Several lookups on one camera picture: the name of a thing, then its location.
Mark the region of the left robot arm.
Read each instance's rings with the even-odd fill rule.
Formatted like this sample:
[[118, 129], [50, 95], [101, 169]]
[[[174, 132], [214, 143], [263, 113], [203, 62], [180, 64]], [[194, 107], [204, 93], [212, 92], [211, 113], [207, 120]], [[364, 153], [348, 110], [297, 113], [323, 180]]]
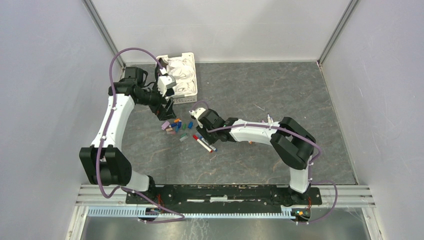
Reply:
[[135, 105], [148, 106], [160, 121], [176, 118], [173, 111], [173, 87], [176, 80], [166, 68], [155, 69], [155, 80], [147, 83], [147, 71], [126, 67], [124, 77], [108, 89], [108, 104], [100, 129], [89, 147], [80, 149], [79, 158], [92, 185], [122, 186], [138, 191], [145, 204], [157, 198], [151, 176], [137, 173], [122, 153], [125, 128]]

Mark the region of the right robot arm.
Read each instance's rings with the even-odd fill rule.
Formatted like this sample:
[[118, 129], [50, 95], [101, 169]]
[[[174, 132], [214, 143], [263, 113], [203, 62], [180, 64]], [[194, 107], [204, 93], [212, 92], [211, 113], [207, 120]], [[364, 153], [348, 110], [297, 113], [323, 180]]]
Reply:
[[253, 142], [269, 145], [289, 167], [289, 199], [302, 204], [309, 198], [311, 178], [309, 165], [322, 152], [315, 138], [291, 117], [279, 122], [252, 122], [237, 117], [224, 120], [215, 110], [198, 107], [189, 111], [197, 121], [197, 131], [206, 141]]

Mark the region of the red cap marker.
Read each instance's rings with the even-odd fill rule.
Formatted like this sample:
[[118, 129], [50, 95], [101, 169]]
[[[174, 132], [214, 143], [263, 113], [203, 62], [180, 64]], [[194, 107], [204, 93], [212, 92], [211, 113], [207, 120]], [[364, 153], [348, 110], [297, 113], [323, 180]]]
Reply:
[[203, 148], [205, 148], [209, 153], [213, 153], [214, 151], [205, 144], [202, 140], [200, 140], [196, 135], [192, 136]]

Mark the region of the clear pen cap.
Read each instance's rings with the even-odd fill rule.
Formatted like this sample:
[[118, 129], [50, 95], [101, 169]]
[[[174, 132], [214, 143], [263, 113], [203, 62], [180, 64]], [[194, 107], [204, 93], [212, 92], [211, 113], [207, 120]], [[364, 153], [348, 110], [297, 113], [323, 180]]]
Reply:
[[182, 137], [179, 139], [179, 141], [180, 141], [180, 142], [182, 142], [182, 141], [186, 140], [187, 138], [188, 138], [188, 136], [187, 136], [187, 135], [182, 136]]

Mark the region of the pink highlighter cap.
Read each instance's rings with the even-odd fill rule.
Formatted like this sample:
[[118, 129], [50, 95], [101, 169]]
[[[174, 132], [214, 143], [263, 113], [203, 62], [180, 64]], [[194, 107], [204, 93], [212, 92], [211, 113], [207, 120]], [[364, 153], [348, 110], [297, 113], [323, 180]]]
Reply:
[[162, 130], [166, 130], [168, 128], [171, 127], [171, 123], [169, 121], [166, 121], [163, 125], [162, 125]]

